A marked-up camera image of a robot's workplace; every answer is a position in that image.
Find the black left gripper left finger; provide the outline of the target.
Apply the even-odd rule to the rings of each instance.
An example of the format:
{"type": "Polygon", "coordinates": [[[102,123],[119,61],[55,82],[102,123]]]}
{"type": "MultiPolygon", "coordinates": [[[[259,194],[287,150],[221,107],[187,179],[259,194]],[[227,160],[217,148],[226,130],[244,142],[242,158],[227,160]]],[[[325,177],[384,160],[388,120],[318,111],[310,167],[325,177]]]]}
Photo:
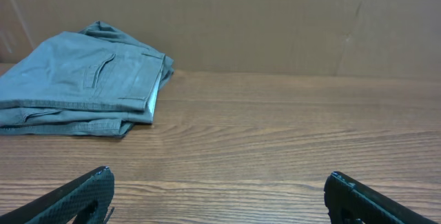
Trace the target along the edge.
{"type": "Polygon", "coordinates": [[[106,224],[114,212],[114,175],[98,167],[1,216],[2,223],[106,224]]]}

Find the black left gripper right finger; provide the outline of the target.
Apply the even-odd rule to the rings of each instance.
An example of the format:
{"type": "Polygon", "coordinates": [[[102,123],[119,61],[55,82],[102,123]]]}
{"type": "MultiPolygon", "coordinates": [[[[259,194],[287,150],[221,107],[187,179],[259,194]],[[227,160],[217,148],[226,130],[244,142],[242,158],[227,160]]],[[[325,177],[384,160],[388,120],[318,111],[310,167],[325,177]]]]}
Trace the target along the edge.
{"type": "Polygon", "coordinates": [[[331,224],[436,224],[342,172],[328,176],[324,193],[331,224]]]}

